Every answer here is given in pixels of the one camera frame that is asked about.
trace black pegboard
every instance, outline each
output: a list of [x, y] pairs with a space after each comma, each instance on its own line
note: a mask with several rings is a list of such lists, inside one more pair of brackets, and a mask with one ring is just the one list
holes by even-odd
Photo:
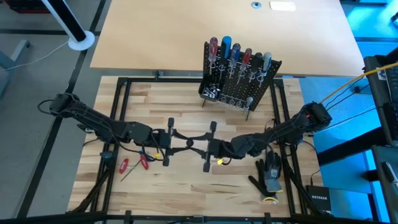
[[218, 67], [220, 66], [220, 56], [223, 55], [223, 49], [221, 49], [220, 46], [218, 46], [217, 49], [217, 60], [215, 62], [216, 67], [212, 69], [212, 73], [210, 75], [210, 62], [208, 60], [208, 48], [209, 44], [205, 42], [205, 47], [204, 47], [204, 54], [203, 54], [203, 80], [201, 87], [199, 89], [199, 94], [201, 94], [201, 97], [207, 100], [211, 100], [208, 97], [202, 96], [202, 91], [205, 86], [208, 86], [212, 83], [216, 83], [218, 85], [218, 88], [220, 89], [220, 93], [218, 94], [216, 99], [213, 99], [215, 101], [220, 101], [222, 103], [227, 103], [239, 108], [244, 108], [246, 106], [246, 99], [248, 97], [253, 97], [253, 103], [250, 105], [249, 110], [254, 111], [261, 101], [262, 96], [264, 96], [264, 93], [266, 92], [269, 84], [271, 83], [272, 79], [275, 77], [279, 67], [282, 65], [282, 62], [278, 62], [275, 60], [272, 60], [271, 62], [271, 67], [267, 72], [267, 75], [264, 77], [264, 81], [261, 83], [257, 80], [258, 74], [256, 75], [255, 79], [252, 79], [249, 82], [249, 74], [250, 74], [250, 68], [251, 68], [251, 62], [254, 58], [254, 55], [251, 56], [249, 63], [246, 67], [245, 71], [245, 76], [241, 77], [238, 82], [238, 73], [239, 73], [239, 67], [241, 65], [241, 61], [244, 57], [244, 52], [239, 53], [239, 58], [238, 62], [236, 63], [236, 67], [234, 69], [234, 73], [232, 73], [231, 78], [229, 78], [229, 72], [228, 72], [228, 64], [229, 64], [229, 57], [225, 63], [225, 70], [222, 73], [222, 76], [220, 78], [220, 71], [218, 70]]

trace black tool rack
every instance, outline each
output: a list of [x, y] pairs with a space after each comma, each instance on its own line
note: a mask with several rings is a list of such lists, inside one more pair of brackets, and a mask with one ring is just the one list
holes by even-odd
[[[132, 84], [134, 82], [167, 82], [167, 83], [198, 83], [200, 80], [195, 80], [191, 78], [127, 78], [121, 77], [118, 79], [118, 83], [116, 85], [116, 91], [114, 95], [114, 101], [112, 105], [112, 110], [110, 114], [110, 118], [124, 120], [127, 110], [127, 103], [129, 98], [129, 93], [132, 88]], [[275, 123], [280, 124], [280, 114], [279, 107], [277, 106], [277, 95], [276, 95], [276, 87], [278, 87], [280, 92], [280, 99], [282, 103], [282, 109], [284, 112], [284, 118], [289, 119], [289, 109], [287, 107], [287, 99], [284, 90], [283, 80], [274, 80], [270, 85], [271, 89], [271, 98], [272, 105], [274, 109]], [[119, 105], [119, 99], [121, 102], [121, 110], [119, 114], [117, 113], [117, 108]], [[54, 134], [53, 129], [50, 130], [50, 135]], [[15, 223], [26, 223], [26, 224], [66, 224], [66, 223], [93, 223], [98, 221], [103, 221], [106, 223], [107, 220], [124, 220], [125, 224], [132, 224], [136, 220], [152, 220], [152, 221], [175, 221], [180, 220], [181, 222], [192, 222], [192, 223], [205, 223], [205, 222], [262, 222], [266, 224], [271, 224], [274, 222], [280, 223], [322, 223], [322, 224], [332, 224], [332, 223], [347, 223], [347, 224], [377, 224], [381, 222], [367, 221], [367, 220], [354, 220], [349, 218], [336, 218], [325, 215], [310, 215], [308, 214], [307, 208], [311, 208], [312, 201], [306, 193], [304, 187], [301, 184], [301, 174], [299, 169], [299, 161], [296, 154], [297, 146], [289, 145], [287, 146], [284, 142], [279, 143], [280, 153], [282, 158], [287, 158], [286, 149], [289, 147], [291, 151], [292, 165], [293, 169], [290, 168], [289, 162], [287, 159], [282, 160], [282, 169], [284, 172], [285, 179], [285, 190], [287, 195], [287, 201], [289, 206], [290, 217], [271, 217], [270, 213], [264, 213], [262, 217], [215, 217], [215, 216], [203, 216], [203, 215], [195, 215], [195, 216], [169, 216], [169, 215], [135, 215], [131, 213], [131, 211], [127, 210], [124, 215], [108, 215], [109, 210], [109, 202], [111, 198], [111, 191], [113, 185], [113, 177], [116, 170], [115, 160], [118, 157], [119, 146], [115, 145], [113, 151], [110, 150], [110, 144], [104, 143], [103, 152], [111, 152], [112, 156], [108, 161], [102, 159], [99, 168], [98, 168], [98, 176], [96, 185], [93, 187], [91, 192], [87, 195], [87, 197], [82, 201], [79, 207], [74, 209], [74, 211], [67, 212], [66, 214], [60, 215], [45, 215], [40, 217], [18, 217], [11, 218], [7, 220], [0, 220], [0, 224], [15, 224]], [[40, 182], [41, 177], [34, 177], [31, 181]], [[103, 184], [107, 181], [104, 200], [101, 208], [98, 210], [98, 197], [99, 192]], [[292, 183], [296, 186], [298, 190], [299, 203], [300, 204], [300, 212], [296, 211], [293, 191], [292, 191]], [[32, 195], [27, 194], [25, 197], [31, 197], [35, 194], [35, 189], [32, 190]], [[90, 211], [87, 212], [88, 206], [91, 205]], [[21, 206], [21, 210], [27, 208], [29, 209], [30, 205]]]
[[[271, 84], [272, 80], [276, 76], [279, 67], [282, 65], [282, 61], [272, 60], [271, 67], [269, 68], [267, 75], [264, 77], [262, 82], [259, 82], [257, 79], [259, 77], [259, 71], [262, 68], [264, 62], [261, 63], [261, 67], [259, 71], [256, 73], [255, 78], [249, 79], [251, 62], [254, 58], [254, 55], [251, 55], [249, 63], [244, 71], [245, 76], [241, 76], [239, 78], [239, 67], [244, 57], [244, 52], [239, 53], [238, 61], [236, 62], [236, 66], [233, 69], [233, 73], [229, 73], [229, 57], [228, 59], [222, 59], [222, 55], [224, 55], [225, 49], [218, 46], [215, 67], [210, 68], [210, 62], [208, 60], [209, 57], [209, 43], [205, 42], [204, 52], [203, 52], [203, 80], [199, 87], [199, 95], [201, 98], [210, 101], [219, 101], [221, 103], [229, 104], [230, 106], [235, 106], [237, 108], [246, 109], [248, 111], [254, 111], [264, 96], [264, 93], [268, 89], [268, 86]], [[219, 69], [220, 65], [224, 65], [225, 69], [221, 71]], [[207, 96], [204, 91], [209, 86], [216, 86], [218, 89], [217, 94], [214, 98]], [[253, 97], [253, 102], [250, 104], [249, 108], [246, 107], [246, 99], [248, 97]]]

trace wooden table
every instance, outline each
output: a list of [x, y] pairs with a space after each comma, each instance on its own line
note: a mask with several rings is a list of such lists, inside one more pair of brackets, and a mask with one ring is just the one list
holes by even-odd
[[363, 58], [339, 0], [291, 0], [294, 12], [269, 0], [113, 0], [93, 68], [202, 72], [203, 44], [229, 35], [242, 51], [271, 52], [279, 75], [355, 77]]
[[[94, 109], [110, 114], [117, 79], [101, 79]], [[290, 114], [293, 115], [303, 105], [299, 81], [287, 79], [284, 82]], [[152, 128], [167, 128], [168, 118], [174, 117], [175, 128], [186, 136], [199, 136], [209, 129], [211, 121], [216, 121], [215, 138], [229, 141], [240, 134], [262, 132], [265, 123], [274, 117], [269, 90], [256, 111], [250, 113], [248, 121], [245, 121], [246, 116], [241, 110], [212, 102], [206, 102], [202, 108], [202, 103], [203, 100], [198, 96], [198, 83], [132, 83], [126, 121], [142, 122]], [[94, 138], [94, 135], [89, 134], [86, 141]], [[196, 141], [194, 146], [205, 150], [206, 144]], [[173, 138], [172, 146], [184, 147], [185, 141]], [[140, 149], [134, 144], [127, 144], [126, 147]], [[99, 141], [83, 148], [68, 209], [75, 208], [94, 186], [102, 148], [103, 143]], [[278, 146], [274, 145], [274, 149], [279, 152]], [[155, 150], [147, 149], [147, 152], [153, 155]], [[310, 175], [319, 169], [317, 155], [305, 143], [298, 146], [297, 154], [303, 184], [307, 185]], [[290, 216], [285, 192], [278, 194], [277, 205], [262, 202], [259, 191], [248, 180], [248, 175], [257, 176], [254, 162], [264, 158], [264, 154], [256, 158], [246, 156], [242, 160], [233, 160], [228, 166], [218, 166], [213, 159], [210, 173], [204, 173], [204, 160], [198, 154], [193, 151], [179, 152], [170, 157], [168, 167], [163, 167], [161, 162], [152, 162], [149, 170], [145, 171], [139, 166], [137, 171], [131, 172], [120, 182], [124, 174], [119, 173], [118, 167], [125, 158], [129, 158], [131, 164], [139, 159], [138, 154], [119, 150], [109, 204], [110, 214], [124, 214], [125, 210], [131, 210], [134, 215], [262, 217], [264, 212], [270, 212], [272, 217]], [[320, 173], [315, 174], [313, 180], [315, 185], [322, 185]], [[283, 172], [280, 183], [285, 189]], [[293, 194], [296, 211], [299, 212], [295, 187]]]

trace black metal frame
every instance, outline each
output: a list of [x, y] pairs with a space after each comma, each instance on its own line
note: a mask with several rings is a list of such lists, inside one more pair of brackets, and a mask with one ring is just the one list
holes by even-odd
[[[131, 84], [133, 82], [176, 82], [176, 83], [200, 83], [200, 79], [192, 79], [192, 78], [126, 78], [122, 77], [118, 79], [116, 85], [116, 91], [114, 95], [114, 101], [112, 105], [112, 110], [110, 117], [116, 117], [116, 110], [119, 103], [119, 96], [122, 93], [122, 88], [124, 87], [124, 97], [122, 102], [121, 112], [119, 114], [119, 119], [123, 120], [124, 115], [126, 114], [127, 102], [129, 97], [129, 92], [131, 89]], [[277, 97], [275, 93], [275, 86], [279, 87], [280, 96], [282, 100], [282, 108], [284, 111], [285, 119], [289, 118], [289, 110], [287, 107], [287, 100], [285, 97], [285, 90], [283, 85], [283, 80], [275, 80], [275, 82], [270, 85], [271, 89], [271, 98], [272, 104], [274, 107], [274, 115], [275, 122], [277, 124], [280, 123], [279, 110], [277, 106]], [[284, 142], [279, 142], [280, 153], [282, 158], [286, 158], [285, 148], [287, 147]], [[104, 144], [103, 152], [109, 151], [109, 144]], [[310, 197], [305, 191], [304, 187], [301, 183], [300, 169], [297, 159], [297, 154], [295, 153], [295, 149], [297, 146], [289, 146], [292, 153], [292, 163], [294, 167], [294, 171], [290, 168], [289, 162], [287, 159], [282, 160], [282, 167], [284, 171], [284, 178], [286, 184], [286, 194], [287, 200], [289, 204], [289, 212], [290, 217], [287, 218], [272, 218], [270, 213], [265, 213], [263, 217], [207, 217], [207, 216], [158, 216], [158, 215], [132, 215], [131, 211], [126, 211], [125, 215], [108, 215], [108, 206], [109, 200], [111, 196], [112, 183], [114, 178], [114, 173], [116, 169], [116, 159], [118, 156], [118, 146], [114, 146], [113, 155], [110, 158], [102, 159], [98, 168], [98, 176], [96, 185], [87, 195], [87, 197], [82, 201], [79, 207], [74, 209], [73, 211], [67, 212], [63, 215], [48, 215], [42, 217], [18, 217], [17, 219], [8, 219], [8, 220], [0, 220], [0, 224], [3, 223], [87, 223], [87, 222], [97, 222], [104, 221], [106, 223], [107, 220], [124, 220], [125, 223], [133, 223], [134, 220], [165, 220], [165, 221], [175, 221], [181, 220], [182, 222], [195, 222], [195, 223], [203, 223], [203, 222], [263, 222], [263, 223], [271, 223], [271, 222], [282, 222], [282, 223], [370, 223], [369, 221], [364, 220], [352, 220], [347, 218], [334, 218], [325, 215], [308, 215], [307, 207], [310, 208], [313, 212], [316, 210], [316, 206], [312, 203]], [[35, 181], [40, 182], [40, 177], [37, 177]], [[96, 208], [98, 206], [98, 196], [99, 191], [102, 184], [105, 180], [108, 180], [105, 194], [104, 194], [104, 202], [102, 204], [101, 211], [97, 212]], [[292, 192], [291, 182], [294, 183], [298, 190], [298, 194], [300, 197], [300, 208], [302, 214], [296, 213], [295, 204]], [[91, 204], [90, 212], [85, 212]]]

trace gray floor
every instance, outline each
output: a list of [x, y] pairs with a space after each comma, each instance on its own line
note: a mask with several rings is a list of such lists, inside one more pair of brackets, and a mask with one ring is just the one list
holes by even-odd
[[[67, 0], [67, 3], [69, 3], [72, 11], [85, 29], [90, 27], [99, 2], [100, 0]], [[101, 15], [96, 30], [101, 30], [110, 2], [111, 0], [106, 1], [104, 13]], [[353, 12], [355, 10], [346, 10], [348, 17]], [[50, 14], [17, 14], [8, 9], [5, 4], [0, 4], [0, 29], [60, 30], [61, 27]], [[354, 33], [361, 33], [359, 29], [353, 31]], [[0, 34], [0, 50], [6, 54], [11, 54], [21, 39], [28, 39], [32, 43], [32, 47], [21, 58], [21, 63], [31, 62], [42, 57], [67, 41], [66, 36]], [[378, 54], [377, 52], [375, 53], [374, 48], [380, 49], [386, 46], [385, 44], [376, 45], [375, 43], [362, 43], [362, 46], [359, 47], [363, 54], [373, 55]], [[100, 78], [103, 75], [151, 75], [151, 72], [90, 69], [94, 49], [95, 46], [88, 51], [74, 91], [88, 106], [92, 106], [94, 103]], [[64, 46], [45, 60], [27, 67], [18, 68], [15, 77], [13, 77], [5, 94], [0, 99], [0, 141], [2, 143], [2, 156], [0, 157], [0, 169], [2, 170], [0, 172], [0, 219], [10, 218], [15, 215], [17, 205], [29, 182], [40, 148], [53, 120], [51, 116], [37, 111], [37, 103], [51, 99], [57, 93], [66, 89], [78, 56], [79, 52], [74, 52]], [[166, 75], [199, 74], [181, 72], [166, 73]], [[307, 83], [302, 83], [306, 100], [316, 100], [311, 99], [309, 96], [328, 93], [319, 84], [320, 82], [311, 83], [313, 81], [306, 80], [304, 82]], [[338, 86], [340, 82], [343, 81], [337, 81], [335, 85]], [[343, 115], [354, 115], [354, 112], [358, 111], [342, 113], [340, 117], [342, 118]], [[30, 216], [65, 212], [72, 191], [84, 138], [85, 134], [77, 129], [76, 122], [70, 119], [64, 120], [31, 206]], [[317, 144], [317, 147], [321, 149], [327, 146]], [[345, 162], [345, 166], [352, 167], [355, 162]], [[352, 172], [346, 172], [344, 175], [346, 175], [346, 178], [352, 178], [361, 170], [363, 170], [363, 167], [354, 169]], [[322, 174], [326, 176], [333, 172], [333, 170], [328, 172], [323, 170]], [[326, 181], [329, 181], [332, 187], [343, 188], [341, 187], [341, 182], [339, 183], [332, 179], [326, 179]], [[369, 191], [369, 184], [363, 182], [345, 184], [345, 186], [350, 190]]]

